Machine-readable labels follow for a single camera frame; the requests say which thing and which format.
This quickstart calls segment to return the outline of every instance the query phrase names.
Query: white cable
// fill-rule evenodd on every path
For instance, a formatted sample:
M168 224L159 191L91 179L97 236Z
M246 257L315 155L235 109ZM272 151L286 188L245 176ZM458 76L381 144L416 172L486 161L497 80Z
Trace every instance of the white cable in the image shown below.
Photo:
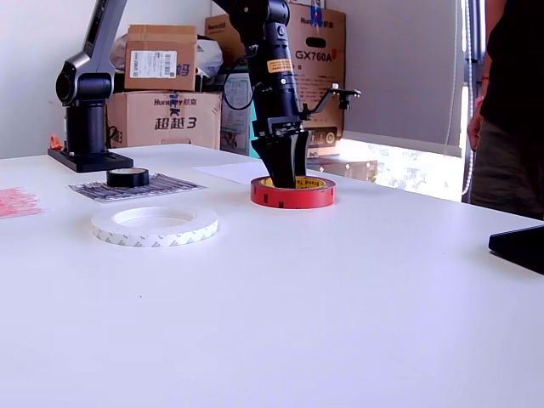
M472 111L474 104L474 88L473 88L473 36L472 36L472 25L470 22L470 12L469 12L469 0L465 0L465 20L467 21L467 54L469 56L468 61L468 109ZM468 163L468 175L467 182L462 191L462 196L465 196L470 191L470 184L473 180L473 171L474 171L474 152L470 150L470 162Z
M451 136L451 128L453 126L453 110L456 106L456 85L457 85L457 45L459 43L459 4L461 3L461 0L455 0L456 1L456 18L455 18L455 44L454 44L454 51L453 51L453 87L451 91L451 105L450 105L450 120L448 123L448 133L446 134L446 140L445 140L445 146L444 146L444 156L446 156L446 151L448 149L448 146L450 145L450 136Z

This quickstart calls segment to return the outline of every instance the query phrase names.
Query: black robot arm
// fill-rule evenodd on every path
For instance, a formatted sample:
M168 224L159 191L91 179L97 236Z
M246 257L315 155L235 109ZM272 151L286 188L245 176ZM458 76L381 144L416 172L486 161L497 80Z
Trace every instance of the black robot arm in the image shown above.
M319 112L334 94L341 97L340 107L348 109L349 98L360 93L332 89L315 109L304 106L301 110L287 37L287 3L213 1L229 14L246 46L257 113L253 147L276 187L295 188L296 176L306 174L310 136L303 121ZM97 0L82 51L65 62L57 79L57 96L66 107L66 145L49 154L80 173L133 165L130 159L105 149L105 104L113 92L115 74L110 51L126 4L127 0Z
M232 26L246 47L249 76L254 87L257 120L253 148L263 159L274 185L294 189L296 177L306 175L310 142L303 121L319 113L334 95L340 108L349 109L359 91L329 90L313 110L300 109L291 62L287 25L289 6L284 0L214 0L229 13Z

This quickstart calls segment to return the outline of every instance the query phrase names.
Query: yellow label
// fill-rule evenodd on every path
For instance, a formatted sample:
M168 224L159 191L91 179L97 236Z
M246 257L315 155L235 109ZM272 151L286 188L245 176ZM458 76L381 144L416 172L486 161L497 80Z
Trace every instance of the yellow label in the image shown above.
M263 185L266 187L272 187L274 188L274 183L272 183L272 178L266 178L265 180L261 181ZM297 190L312 190L312 189L320 189L321 187L325 187L326 183L323 180L319 180L318 178L311 178L311 177L297 177Z
M274 59L268 62L269 73L276 74L278 72L291 72L292 62L290 59Z

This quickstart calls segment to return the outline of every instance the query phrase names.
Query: cable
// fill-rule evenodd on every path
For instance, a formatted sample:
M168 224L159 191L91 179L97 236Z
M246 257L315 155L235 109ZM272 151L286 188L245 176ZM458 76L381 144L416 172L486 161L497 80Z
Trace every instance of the cable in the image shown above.
M456 1L456 18L455 18L455 46L453 51L453 90L451 91L451 105L450 105L450 121L448 123L448 133L445 140L444 156L446 156L446 149L450 145L451 129L453 128L453 110L456 107L456 84L457 84L457 44L459 43L459 4L461 0Z
M465 20L467 21L467 54L469 56L468 61L468 109L473 110L474 105L474 88L473 88L473 36L472 36L472 24L470 21L470 4L469 0L465 0ZM468 163L467 182L462 190L462 196L466 196L470 191L470 184L473 181L474 172L474 152L470 150L470 160Z
M253 50L253 54L252 55L244 55L240 58L238 58L235 63L230 67L229 69L229 72L227 72L227 77L224 79L224 84L223 84L223 100L225 102L225 104L227 104L227 106L232 109L233 111L245 111L247 108L249 108L254 99L255 99L255 91L257 90L257 88L261 87L263 84L261 82L259 82L257 85L255 85L252 89L252 97L251 99L249 100L248 104L246 106L243 106L241 108L236 108L234 107L233 105L230 104L229 102L229 99L227 98L227 81L229 80L230 78L230 75L234 72L234 70L236 69L236 67L243 61L243 60L246 60L246 59L250 59L250 58L253 58L255 55L257 54L257 50L254 49Z

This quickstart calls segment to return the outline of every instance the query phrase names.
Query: cardboard box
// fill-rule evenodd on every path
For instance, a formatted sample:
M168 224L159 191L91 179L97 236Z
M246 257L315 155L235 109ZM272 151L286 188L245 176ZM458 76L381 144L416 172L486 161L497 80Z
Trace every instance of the cardboard box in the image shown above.
M194 91L197 38L192 25L131 25L125 88Z
M333 83L344 87L346 14L324 9L322 21L316 25L312 8L292 4L290 9L288 34L301 108L302 103L306 103L313 109ZM206 35L218 41L225 61L234 61L245 54L240 36L226 14L207 19ZM343 135L343 110L338 109L337 99L329 102L325 110L305 126L316 133L310 155L337 153L337 141ZM322 134L326 136L325 144L320 141Z
M219 43L223 51L223 66L226 68L230 68L238 58L246 55L246 47L242 44L238 31L230 24L228 14L206 19L206 37Z
M115 93L107 106L111 146L191 144L219 149L219 93Z

